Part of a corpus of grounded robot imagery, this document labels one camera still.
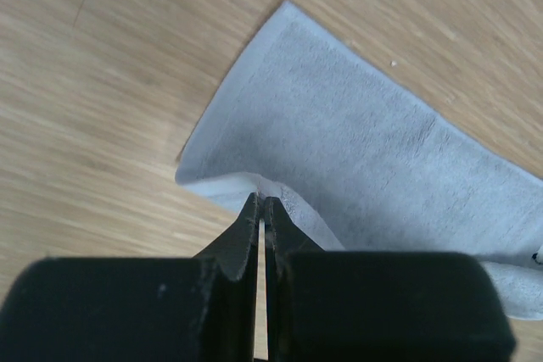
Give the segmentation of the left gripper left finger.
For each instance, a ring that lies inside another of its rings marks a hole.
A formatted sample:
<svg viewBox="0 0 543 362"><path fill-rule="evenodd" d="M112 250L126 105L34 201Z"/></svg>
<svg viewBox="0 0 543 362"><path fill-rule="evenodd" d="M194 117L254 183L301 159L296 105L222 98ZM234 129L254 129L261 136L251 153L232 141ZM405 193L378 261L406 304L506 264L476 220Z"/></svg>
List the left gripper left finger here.
<svg viewBox="0 0 543 362"><path fill-rule="evenodd" d="M1 308L4 361L251 361L260 200L191 258L45 258Z"/></svg>

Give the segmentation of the grey towel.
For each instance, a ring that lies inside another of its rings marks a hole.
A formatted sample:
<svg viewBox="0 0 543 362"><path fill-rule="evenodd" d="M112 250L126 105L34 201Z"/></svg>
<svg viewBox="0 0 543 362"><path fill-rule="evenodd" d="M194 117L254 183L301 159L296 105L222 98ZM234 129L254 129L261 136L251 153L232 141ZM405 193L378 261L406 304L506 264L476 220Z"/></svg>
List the grey towel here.
<svg viewBox="0 0 543 362"><path fill-rule="evenodd" d="M277 197L327 250L480 261L516 319L542 316L542 181L492 153L291 2L234 63L176 182L223 208Z"/></svg>

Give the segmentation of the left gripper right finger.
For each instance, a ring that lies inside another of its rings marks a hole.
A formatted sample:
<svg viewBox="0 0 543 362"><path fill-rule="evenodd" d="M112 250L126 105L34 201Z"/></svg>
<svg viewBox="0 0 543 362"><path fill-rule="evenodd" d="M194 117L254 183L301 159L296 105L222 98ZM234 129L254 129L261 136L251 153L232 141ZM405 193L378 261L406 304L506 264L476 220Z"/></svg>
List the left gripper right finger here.
<svg viewBox="0 0 543 362"><path fill-rule="evenodd" d="M508 361L488 274L462 253L326 251L264 202L272 361Z"/></svg>

